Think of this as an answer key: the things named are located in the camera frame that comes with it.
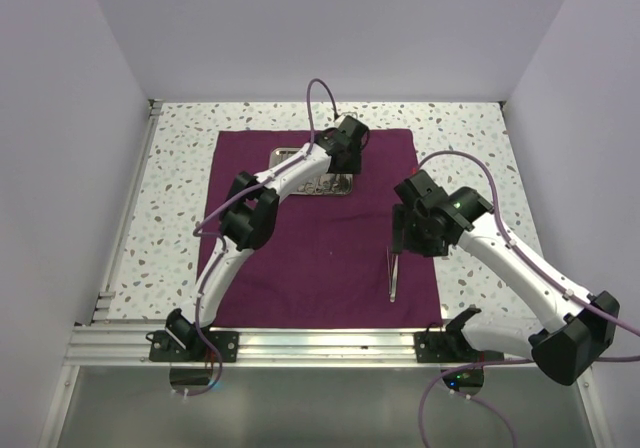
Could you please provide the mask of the purple surgical drape cloth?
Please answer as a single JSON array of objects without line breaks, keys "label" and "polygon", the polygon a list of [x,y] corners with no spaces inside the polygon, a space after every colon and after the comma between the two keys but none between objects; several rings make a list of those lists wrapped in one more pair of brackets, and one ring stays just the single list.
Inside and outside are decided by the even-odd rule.
[{"label": "purple surgical drape cloth", "polygon": [[[207,216],[242,172],[268,170],[277,147],[314,142],[297,132],[228,132],[217,141]],[[433,261],[391,247],[394,187],[416,166],[408,130],[372,130],[362,171],[344,197],[288,196],[267,243],[242,265],[210,325],[230,328],[415,328],[441,320]],[[216,238],[203,240],[199,275]]]}]

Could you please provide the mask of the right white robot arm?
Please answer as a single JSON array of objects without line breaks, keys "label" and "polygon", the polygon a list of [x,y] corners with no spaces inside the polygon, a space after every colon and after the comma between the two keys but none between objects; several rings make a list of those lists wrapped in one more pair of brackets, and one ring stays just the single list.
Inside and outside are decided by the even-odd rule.
[{"label": "right white robot arm", "polygon": [[520,239],[502,233],[494,208],[476,190],[447,194],[420,173],[394,191],[400,199],[392,211],[395,252],[434,258],[456,246],[496,274],[534,314],[512,319],[470,306],[440,331],[416,333],[417,349],[440,361],[476,361],[487,351],[516,355],[569,386],[611,346],[618,300],[565,279]]}]

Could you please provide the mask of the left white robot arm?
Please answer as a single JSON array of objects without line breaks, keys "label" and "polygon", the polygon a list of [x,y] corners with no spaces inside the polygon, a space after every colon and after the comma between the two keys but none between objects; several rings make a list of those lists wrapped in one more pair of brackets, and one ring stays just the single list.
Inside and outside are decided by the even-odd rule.
[{"label": "left white robot arm", "polygon": [[325,174],[358,174],[365,145],[320,135],[266,171],[236,176],[227,200],[203,221],[219,220],[210,258],[191,294],[166,319],[165,331],[175,352],[193,361],[216,349],[203,328],[215,320],[242,265],[270,240],[280,203],[304,183]]}]

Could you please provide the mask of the stainless steel instrument tray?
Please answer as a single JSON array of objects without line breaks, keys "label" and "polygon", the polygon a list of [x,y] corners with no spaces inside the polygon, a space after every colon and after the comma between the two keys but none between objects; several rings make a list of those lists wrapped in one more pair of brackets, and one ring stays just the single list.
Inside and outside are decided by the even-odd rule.
[{"label": "stainless steel instrument tray", "polygon": [[[299,151],[298,148],[293,148],[293,147],[277,147],[274,148],[269,155],[269,171],[274,171],[276,167],[278,167],[280,164],[286,164],[287,160],[291,157],[294,157],[296,155],[296,153]],[[328,172],[323,173],[319,176],[316,176],[315,178],[309,178],[306,179],[304,183],[314,180],[315,182],[321,178],[323,181],[324,179],[328,176],[328,175],[335,175],[335,174],[329,174]],[[350,195],[353,191],[354,188],[354,175],[350,175],[352,177],[352,189],[348,194],[345,194],[344,196]],[[301,186],[299,185],[295,190],[293,190],[290,195],[296,195],[296,196],[302,196],[296,193],[296,190]],[[344,196],[336,196],[336,195],[327,195],[325,194],[324,196],[329,196],[329,197],[344,197]]]}]

